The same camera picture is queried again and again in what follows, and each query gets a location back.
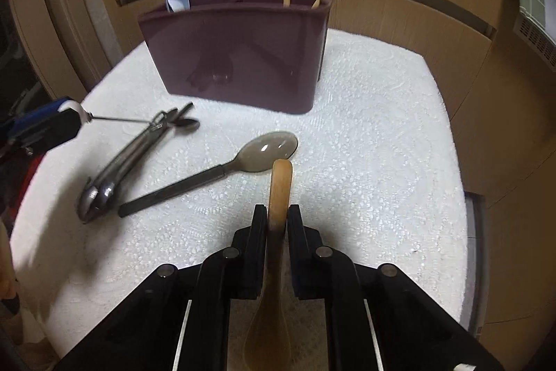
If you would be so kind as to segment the white lace tablecloth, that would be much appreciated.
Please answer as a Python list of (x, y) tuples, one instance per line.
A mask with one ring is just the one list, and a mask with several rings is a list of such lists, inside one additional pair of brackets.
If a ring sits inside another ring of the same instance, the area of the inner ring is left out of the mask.
[[(185, 105), (139, 45), (97, 85), (85, 125), (47, 153), (11, 236), (22, 303), (54, 350), (69, 352), (158, 266), (201, 263), (267, 203), (270, 173), (237, 172), (127, 218), (77, 217), (86, 185), (140, 132), (139, 119)], [(250, 140), (293, 133), (290, 201), (355, 263), (398, 266), (452, 317), (465, 299), (467, 226), (450, 121), (425, 59), (330, 30), (312, 109), (289, 115), (197, 99), (191, 134), (168, 133), (126, 178), (119, 202), (231, 160)]]

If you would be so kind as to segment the brown wooden spoon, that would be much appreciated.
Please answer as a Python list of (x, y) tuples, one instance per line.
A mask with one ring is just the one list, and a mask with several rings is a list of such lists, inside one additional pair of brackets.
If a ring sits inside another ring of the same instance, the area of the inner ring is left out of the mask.
[(260, 303), (244, 345), (244, 362), (250, 370), (291, 368), (290, 340), (282, 303), (282, 265), (292, 175), (290, 161), (279, 159), (273, 163), (265, 278)]

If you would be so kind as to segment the purple plastic utensil caddy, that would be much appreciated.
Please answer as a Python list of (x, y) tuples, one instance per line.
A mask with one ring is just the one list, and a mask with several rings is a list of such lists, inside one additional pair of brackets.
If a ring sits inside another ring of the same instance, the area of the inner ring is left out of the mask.
[(333, 0), (189, 0), (139, 28), (168, 93), (301, 115), (315, 100)]

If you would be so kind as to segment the grey translucent black-handled spoon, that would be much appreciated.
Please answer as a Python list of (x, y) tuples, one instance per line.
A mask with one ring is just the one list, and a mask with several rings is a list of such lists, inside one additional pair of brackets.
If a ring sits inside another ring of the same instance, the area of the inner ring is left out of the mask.
[(297, 137), (290, 132), (275, 131), (256, 137), (246, 143), (229, 162), (203, 170), (154, 192), (127, 201), (118, 209), (126, 218), (194, 189), (212, 184), (234, 172), (261, 173), (272, 168), (278, 159), (290, 159), (299, 146)]

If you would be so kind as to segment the small side vent grille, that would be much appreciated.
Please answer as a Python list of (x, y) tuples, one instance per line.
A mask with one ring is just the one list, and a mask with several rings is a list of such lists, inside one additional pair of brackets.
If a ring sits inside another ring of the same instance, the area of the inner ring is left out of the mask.
[(541, 57), (552, 72), (556, 69), (555, 44), (533, 22), (521, 14), (517, 15), (514, 32), (528, 47)]

